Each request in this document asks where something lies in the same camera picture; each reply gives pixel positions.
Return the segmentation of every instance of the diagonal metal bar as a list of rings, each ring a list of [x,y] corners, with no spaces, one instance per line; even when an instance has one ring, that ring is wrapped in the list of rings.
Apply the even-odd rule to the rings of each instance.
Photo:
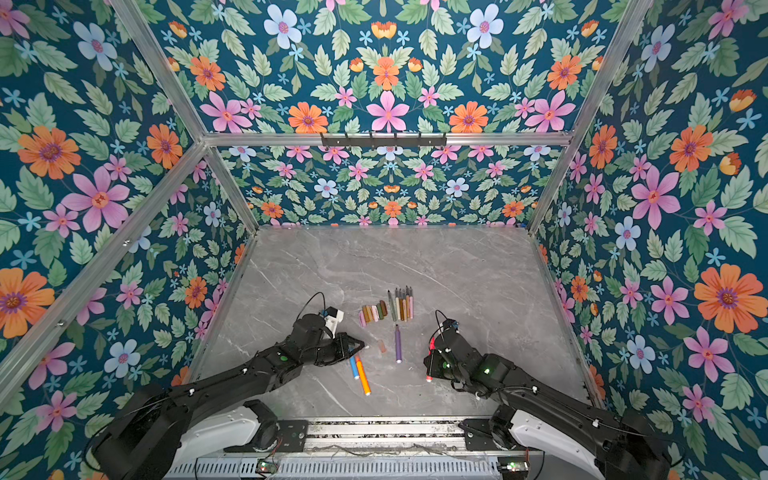
[[[637,34],[637,30],[642,25],[643,18],[652,3],[653,0],[629,0],[627,9],[624,10],[624,16],[621,17],[616,33],[611,39],[611,44],[608,45],[608,50],[605,52],[603,65],[600,67],[598,74],[595,75],[587,98],[579,109],[578,116],[574,122],[571,143],[560,155],[558,164],[552,171],[547,186],[541,192],[541,197],[536,207],[536,214],[528,225],[528,231],[531,234],[535,234],[535,231],[544,219],[544,215],[557,196],[558,189],[568,172],[568,165],[576,158],[576,154],[584,142],[584,136],[586,136],[587,130],[589,130],[589,126],[598,112],[600,103],[608,92],[608,88],[611,87],[611,82],[616,76],[619,65],[621,65],[621,62],[627,55],[627,50],[629,50],[629,46]]]
[[[229,171],[224,163],[221,153],[218,149],[211,147],[208,149],[206,159],[208,160],[210,169],[214,171],[216,179],[218,179],[221,184],[221,190],[227,195],[227,198],[230,199],[232,207],[240,216],[240,220],[245,223],[248,232],[256,233],[256,230],[259,229],[258,225],[256,225],[256,220],[253,218],[253,214],[248,208],[248,203],[245,200],[243,191],[237,186],[232,172]]]
[[[243,132],[242,134],[208,134],[205,137],[206,144],[210,147],[259,147],[266,145],[309,145],[319,147],[334,145],[344,147],[352,143],[357,146],[375,147],[385,146],[432,146],[434,144],[447,145],[550,145],[552,147],[564,147],[571,143],[572,135],[566,132],[549,132],[538,134],[536,132],[521,133],[493,133],[493,134],[260,134],[256,132]]]
[[[227,321],[227,312],[229,312],[230,306],[232,306],[232,302],[235,300],[235,295],[237,294],[237,289],[240,286],[243,275],[246,270],[248,270],[250,258],[256,250],[256,245],[257,236],[254,234],[250,236],[250,242],[248,242],[245,247],[243,256],[240,258],[240,263],[235,267],[234,274],[230,280],[230,285],[221,297],[219,308],[216,310],[216,315],[210,320],[210,325],[208,326],[205,338],[190,364],[189,378],[191,382],[196,382],[200,379],[199,377],[203,373],[203,366],[206,365],[206,359],[210,356],[211,346],[213,346],[213,343],[219,338],[219,332],[221,331],[224,322]]]
[[[176,166],[163,177],[139,208],[114,232],[106,245],[0,363],[0,411],[40,363],[40,359],[56,345],[78,312],[88,304],[93,292],[112,274],[131,243],[141,237],[144,228],[168,203],[171,194],[192,174],[204,154],[205,146],[198,142],[182,155]]]
[[[134,0],[111,0],[110,3],[136,44],[141,57],[152,70],[157,84],[161,86],[165,96],[168,97],[187,131],[189,131],[192,140],[201,141],[207,132],[203,121],[197,114],[197,110],[192,105],[192,101],[181,86],[176,74],[170,69],[163,48],[152,33],[136,2]]]

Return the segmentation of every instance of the robotic arm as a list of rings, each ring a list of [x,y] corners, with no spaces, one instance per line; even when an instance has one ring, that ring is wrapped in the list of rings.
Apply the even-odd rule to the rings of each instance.
[[[333,365],[359,352],[365,343],[346,333],[334,335],[340,318],[336,309],[329,311],[333,321],[308,313],[283,342],[226,372],[170,389],[150,384],[136,392],[94,439],[93,455],[106,476],[159,480],[172,466],[223,447],[250,442],[268,449],[276,424],[261,402],[211,415],[285,385],[304,364]]]
[[[551,453],[596,478],[666,480],[671,459],[648,421],[634,411],[623,418],[546,386],[495,354],[481,355],[446,319],[424,358],[427,375],[447,379],[459,392],[501,403],[489,422],[494,441]]]

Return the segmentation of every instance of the floral wallpaper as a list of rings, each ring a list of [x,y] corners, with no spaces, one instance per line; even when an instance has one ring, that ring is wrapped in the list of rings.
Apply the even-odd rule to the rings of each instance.
[[[0,1],[0,359],[188,144],[110,7]]]
[[[603,400],[670,479],[768,477],[768,4],[646,18],[537,232]]]
[[[231,147],[258,223],[524,226],[559,150],[546,145]]]
[[[210,131],[547,132],[572,125],[626,5],[169,1],[152,27]]]
[[[136,389],[186,382],[248,239],[200,162],[0,415],[0,478],[104,480],[86,442]]]

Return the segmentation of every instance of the orange flower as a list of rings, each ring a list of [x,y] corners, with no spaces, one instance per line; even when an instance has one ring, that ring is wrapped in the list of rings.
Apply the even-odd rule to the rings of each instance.
[[[599,132],[592,137],[592,146],[589,147],[589,163],[598,169],[605,168],[614,157],[614,149],[618,144],[615,137],[616,129],[613,126],[603,125]]]
[[[736,175],[741,170],[741,160],[739,154],[732,152],[720,161],[720,171],[726,175]]]
[[[296,128],[298,134],[324,134],[328,131],[328,119],[321,115],[322,112],[316,105],[310,107],[310,104],[300,101],[299,106],[291,107],[288,113],[291,115],[288,123]]]
[[[408,60],[408,69],[414,73],[417,71],[421,71],[421,69],[424,68],[424,65],[422,65],[422,61],[418,58],[411,58]]]
[[[757,280],[754,273],[741,276],[737,265],[724,263],[720,272],[711,266],[701,274],[704,283],[697,283],[694,296],[699,303],[701,315],[707,319],[715,319],[715,328],[725,333],[733,333],[733,324],[742,333],[757,329],[759,317],[768,316],[768,300],[754,293],[763,291],[763,284]]]
[[[389,202],[386,207],[384,207],[384,213],[394,218],[402,213],[402,207],[400,207],[400,204],[397,202]]]
[[[525,205],[523,205],[522,202],[511,202],[509,204],[504,205],[504,216],[505,217],[516,217],[519,214],[523,212],[523,209],[525,208]]]
[[[596,20],[590,20],[585,23],[584,26],[581,27],[581,36],[588,37],[589,35],[592,35],[594,31],[598,29],[599,24],[600,22],[597,22]]]
[[[263,210],[269,218],[280,218],[283,216],[283,208],[272,202],[264,202],[261,204],[261,210]]]
[[[187,27],[183,26],[179,22],[171,22],[168,24],[168,27],[170,30],[176,34],[178,38],[186,38],[187,37]]]
[[[453,125],[451,131],[455,134],[479,134],[482,127],[488,124],[488,117],[485,114],[488,110],[478,102],[469,101],[467,106],[459,105],[456,107],[456,114],[451,115],[449,123]]]
[[[190,285],[187,287],[185,292],[187,294],[187,298],[184,299],[184,302],[190,308],[197,308],[203,303],[203,300],[205,300],[205,294],[208,293],[208,287],[206,284],[207,282],[203,280],[203,277],[201,276],[190,280]]]
[[[552,65],[552,71],[547,75],[549,87],[554,90],[565,90],[576,81],[576,75],[581,73],[581,59],[578,56],[565,55],[561,61]]]
[[[45,313],[43,306],[53,303],[52,288],[43,288],[48,279],[32,272],[24,277],[20,268],[0,270],[0,328],[12,339],[27,333],[27,323],[35,325]]]
[[[728,105],[730,106],[731,111],[742,111],[744,108],[749,107],[756,99],[757,95],[755,95],[755,92],[751,90],[739,90],[730,98],[730,103]]]
[[[179,386],[189,381],[190,367],[182,367],[178,375],[174,375],[174,379],[170,381],[170,386]]]
[[[245,243],[241,243],[235,249],[235,265],[243,259],[243,253],[245,253]]]
[[[349,63],[349,69],[351,71],[362,71],[362,59],[360,57],[353,58],[352,61]]]
[[[208,61],[207,57],[192,58],[190,67],[192,75],[196,75],[197,83],[204,85],[208,90],[223,90],[227,79],[221,73],[221,67],[214,61]]]
[[[163,164],[163,168],[170,170],[179,161],[183,153],[179,145],[179,137],[176,132],[170,131],[166,124],[160,127],[149,127],[151,137],[147,137],[147,146],[152,149],[152,158],[155,162]]]
[[[374,80],[384,90],[392,90],[392,87],[397,85],[399,73],[400,68],[395,66],[391,57],[381,57],[379,64],[373,67],[373,74],[376,76]]]
[[[47,174],[52,180],[61,180],[64,174],[74,172],[72,165],[80,164],[80,155],[75,153],[80,147],[58,128],[49,130],[40,125],[31,137],[19,137],[18,144],[23,147],[18,151],[19,158],[32,164],[29,170],[40,177]]]
[[[587,299],[587,293],[589,293],[589,286],[580,276],[574,277],[571,282],[571,293],[574,294],[574,300],[581,303]]]
[[[596,369],[594,365],[589,365],[589,373],[592,375],[594,384],[598,388],[598,394],[600,395],[600,398],[605,400],[605,389],[603,388],[603,386],[605,386],[605,381],[603,380],[603,376],[598,373],[598,369]]]
[[[393,22],[374,22],[371,24],[371,31],[376,38],[392,38],[397,32],[397,24]]]
[[[675,138],[672,142],[674,153],[670,155],[670,163],[674,169],[683,172],[687,168],[692,172],[699,167],[699,162],[705,161],[712,150],[707,148],[712,144],[714,138],[712,134],[705,134],[707,127],[697,125],[694,130],[691,127],[683,130],[680,138]]]

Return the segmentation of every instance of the marble surface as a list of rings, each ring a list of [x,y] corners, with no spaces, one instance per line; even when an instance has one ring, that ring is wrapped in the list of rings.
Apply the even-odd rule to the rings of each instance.
[[[363,329],[356,317],[361,305],[386,300],[387,290],[406,284],[414,289],[415,319],[400,323],[403,363],[397,364],[393,321]],[[322,291],[328,306],[346,314],[339,331],[370,345],[361,360],[372,395],[363,395],[347,362],[305,366],[298,379],[260,397],[280,417],[492,414],[495,402],[454,392],[446,381],[426,382],[422,359],[436,328],[435,309],[458,320],[481,353],[505,356],[584,401],[584,379],[544,288],[523,229],[266,228],[203,374],[282,341],[302,305]],[[318,296],[307,311],[321,307]]]

